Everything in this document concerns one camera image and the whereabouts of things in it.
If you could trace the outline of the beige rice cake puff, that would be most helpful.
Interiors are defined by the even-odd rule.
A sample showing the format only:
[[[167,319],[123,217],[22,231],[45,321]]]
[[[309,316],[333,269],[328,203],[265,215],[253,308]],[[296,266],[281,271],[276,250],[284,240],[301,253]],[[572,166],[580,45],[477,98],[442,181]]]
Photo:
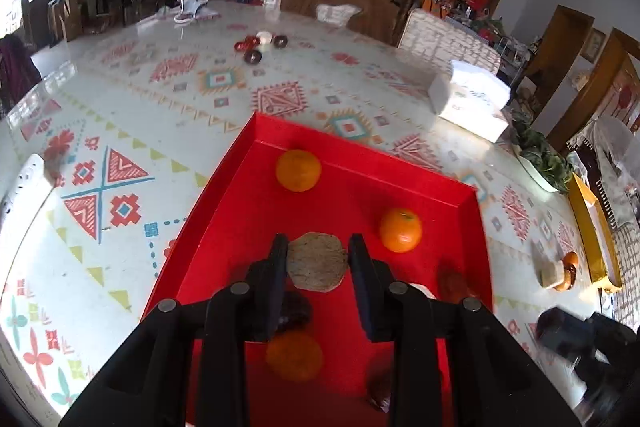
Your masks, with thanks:
[[[335,235],[309,232],[288,243],[286,271],[302,291],[333,291],[342,283],[347,268],[346,251]]]

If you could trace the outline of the yellow-orange tangerine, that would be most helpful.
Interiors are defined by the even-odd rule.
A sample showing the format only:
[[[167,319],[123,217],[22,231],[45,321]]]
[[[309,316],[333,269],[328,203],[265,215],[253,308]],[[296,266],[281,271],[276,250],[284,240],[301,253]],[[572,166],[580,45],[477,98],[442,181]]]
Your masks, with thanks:
[[[284,379],[310,381],[321,369],[322,351],[308,335],[288,332],[268,343],[266,361]]]

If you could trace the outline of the red tray box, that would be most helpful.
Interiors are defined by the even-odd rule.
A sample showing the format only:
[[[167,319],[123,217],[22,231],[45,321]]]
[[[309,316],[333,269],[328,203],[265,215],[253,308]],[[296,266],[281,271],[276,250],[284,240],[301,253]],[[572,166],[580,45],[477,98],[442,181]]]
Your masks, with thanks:
[[[276,176],[279,157],[306,150],[321,174],[307,192],[291,192]],[[396,254],[378,230],[387,211],[405,209],[422,222],[422,239]],[[152,290],[151,301],[196,303],[242,279],[268,254],[273,237],[309,232],[347,242],[361,234],[370,255],[395,277],[437,296],[462,288],[492,301],[487,242],[475,191],[469,185],[358,143],[256,114],[250,117],[208,181],[183,225]],[[321,369],[310,381],[289,381],[267,363],[267,348],[245,348],[248,413],[254,426],[383,426],[372,407],[370,376],[386,369],[393,349],[371,343],[360,324],[355,291],[344,280],[334,291],[309,293],[307,335],[321,348]]]

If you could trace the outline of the patterned chair at right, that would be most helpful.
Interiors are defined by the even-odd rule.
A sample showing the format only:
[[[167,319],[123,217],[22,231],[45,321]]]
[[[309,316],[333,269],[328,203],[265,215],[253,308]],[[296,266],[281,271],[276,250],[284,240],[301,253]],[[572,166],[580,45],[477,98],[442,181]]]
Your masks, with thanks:
[[[639,227],[625,223],[612,234],[622,277],[622,289],[612,295],[613,317],[636,331],[639,328]]]

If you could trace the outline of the white power strip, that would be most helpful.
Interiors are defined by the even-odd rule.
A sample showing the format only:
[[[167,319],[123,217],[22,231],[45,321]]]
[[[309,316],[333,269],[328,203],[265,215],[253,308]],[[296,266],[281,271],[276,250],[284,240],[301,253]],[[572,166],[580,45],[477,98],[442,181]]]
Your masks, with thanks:
[[[32,154],[4,194],[1,201],[1,283],[8,277],[17,251],[53,187],[53,176],[46,162],[40,155]]]

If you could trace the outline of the green spinach leaves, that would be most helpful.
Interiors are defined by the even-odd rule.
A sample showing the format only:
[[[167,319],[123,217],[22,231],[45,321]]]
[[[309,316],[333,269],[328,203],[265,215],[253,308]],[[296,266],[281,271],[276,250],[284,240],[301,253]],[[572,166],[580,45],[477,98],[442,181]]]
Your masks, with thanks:
[[[512,146],[516,158],[532,179],[549,193],[567,194],[573,168],[532,127],[532,120],[518,109],[511,113]]]

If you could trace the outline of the white tissue box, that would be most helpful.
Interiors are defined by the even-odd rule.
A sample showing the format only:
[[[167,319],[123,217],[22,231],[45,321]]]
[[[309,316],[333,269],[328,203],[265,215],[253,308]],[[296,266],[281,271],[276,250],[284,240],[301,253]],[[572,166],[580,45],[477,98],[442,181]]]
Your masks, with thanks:
[[[480,66],[451,60],[448,72],[440,72],[427,92],[436,115],[490,143],[509,127],[502,110],[510,88]]]

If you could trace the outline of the small dark snacks cluster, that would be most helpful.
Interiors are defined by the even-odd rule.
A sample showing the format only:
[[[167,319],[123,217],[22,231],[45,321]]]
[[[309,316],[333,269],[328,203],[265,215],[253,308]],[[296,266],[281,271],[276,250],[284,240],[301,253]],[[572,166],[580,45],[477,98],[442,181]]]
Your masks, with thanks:
[[[273,34],[270,31],[258,31],[248,35],[244,40],[234,44],[233,49],[242,56],[248,65],[257,65],[262,61],[264,53],[269,49],[282,50],[288,46],[288,36]]]

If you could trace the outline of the patterned dining chair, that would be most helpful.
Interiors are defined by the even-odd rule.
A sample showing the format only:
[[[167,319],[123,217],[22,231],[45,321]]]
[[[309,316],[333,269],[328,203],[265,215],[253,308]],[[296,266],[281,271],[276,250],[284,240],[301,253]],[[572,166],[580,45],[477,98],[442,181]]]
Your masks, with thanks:
[[[398,48],[442,72],[450,72],[453,60],[469,63],[496,75],[500,55],[474,32],[457,26],[422,9],[410,12]]]

